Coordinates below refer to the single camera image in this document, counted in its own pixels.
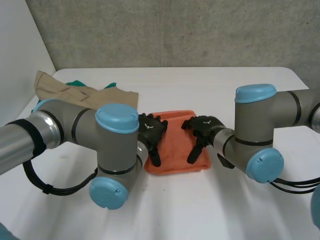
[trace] white tabletop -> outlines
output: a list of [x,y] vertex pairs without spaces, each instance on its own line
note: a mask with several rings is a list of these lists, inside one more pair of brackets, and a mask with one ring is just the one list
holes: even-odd
[[[117,82],[120,89],[139,92],[139,113],[193,110],[216,116],[229,128],[234,126],[237,87],[269,83],[278,91],[307,88],[282,67],[64,69],[53,76],[97,89]],[[319,177],[319,143],[319,135],[306,127],[276,129],[274,147],[285,160],[282,177]],[[142,172],[118,210],[95,205],[88,186],[71,196],[45,195],[18,166],[0,176],[0,222],[21,240],[319,239],[310,194],[293,195],[254,182],[236,168],[224,168],[213,148],[208,150],[208,170],[169,176]],[[71,143],[47,150],[32,162],[40,178],[57,188],[80,183],[97,166],[94,151]]]

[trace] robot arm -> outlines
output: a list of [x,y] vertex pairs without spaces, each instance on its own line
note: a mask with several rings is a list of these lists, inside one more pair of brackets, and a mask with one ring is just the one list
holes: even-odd
[[284,167],[273,148],[274,129],[308,126],[320,130],[320,94],[313,89],[281,91],[270,84],[239,87],[235,95],[234,131],[219,131],[217,152],[259,183],[270,183]]
[[0,128],[0,174],[22,163],[26,170],[30,159],[45,149],[71,142],[97,152],[97,171],[85,181],[95,177],[89,188],[91,199],[100,207],[118,209],[128,199],[148,158],[147,147],[138,141],[138,129],[138,113],[127,105],[108,104],[95,111],[44,100],[28,118]]

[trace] orange cloth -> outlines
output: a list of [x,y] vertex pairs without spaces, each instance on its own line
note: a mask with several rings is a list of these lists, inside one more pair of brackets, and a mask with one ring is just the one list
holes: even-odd
[[206,148],[203,148],[194,164],[187,163],[187,158],[196,144],[196,137],[190,130],[181,129],[181,126],[185,120],[196,116],[193,111],[164,111],[153,113],[153,115],[160,116],[161,120],[167,120],[168,127],[158,144],[161,166],[154,166],[149,157],[144,165],[148,173],[168,175],[198,172],[210,168],[211,161]]

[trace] beige cloth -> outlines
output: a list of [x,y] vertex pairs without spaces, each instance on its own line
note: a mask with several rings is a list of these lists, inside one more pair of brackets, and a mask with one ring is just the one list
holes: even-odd
[[135,109],[138,107],[137,92],[123,91],[117,87],[96,90],[88,86],[68,86],[42,71],[36,74],[34,90],[40,100],[60,99],[96,110],[111,103],[127,104]]

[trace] black cable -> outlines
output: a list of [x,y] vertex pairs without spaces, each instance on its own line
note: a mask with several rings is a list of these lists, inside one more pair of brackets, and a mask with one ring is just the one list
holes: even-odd
[[315,191],[316,188],[312,188],[312,189],[309,189],[309,190],[305,190],[305,191],[292,191],[292,190],[288,190],[288,189],[285,189],[285,188],[282,188],[278,185],[276,185],[274,182],[270,182],[270,184],[272,186],[274,186],[275,188],[283,191],[283,192],[286,192],[286,193],[289,193],[289,194],[309,194],[309,193],[312,193]]
[[80,189],[82,189],[85,185],[87,185],[92,179],[94,179],[97,176],[98,168],[94,170],[94,173],[92,173],[90,176],[88,176],[83,182],[80,184],[69,187],[69,188],[55,188],[50,184],[45,184],[36,174],[31,160],[24,162],[23,164],[24,172],[29,179],[29,181],[36,186],[37,188],[41,189],[42,192],[45,194],[52,194],[57,196],[68,196],[71,194],[76,193]]
[[297,188],[297,189],[309,189],[309,188],[317,187],[318,185],[319,183],[310,184],[310,185],[286,185],[286,186]]
[[317,184],[320,182],[320,177],[311,179],[311,180],[306,180],[306,181],[287,181],[283,180],[281,178],[277,178],[274,182],[279,183],[279,184],[285,184],[285,185],[309,185],[309,184]]

